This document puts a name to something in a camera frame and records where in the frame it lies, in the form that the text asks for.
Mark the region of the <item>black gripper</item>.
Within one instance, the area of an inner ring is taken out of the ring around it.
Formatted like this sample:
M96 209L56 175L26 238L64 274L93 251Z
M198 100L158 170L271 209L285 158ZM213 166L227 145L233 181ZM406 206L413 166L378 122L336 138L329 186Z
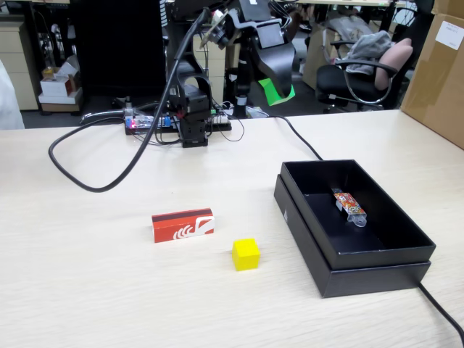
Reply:
M257 67L271 80L278 95L284 99L291 93L292 67L295 50L285 43L282 19L271 12L269 3L239 3L241 30L256 35L261 49L257 50Z

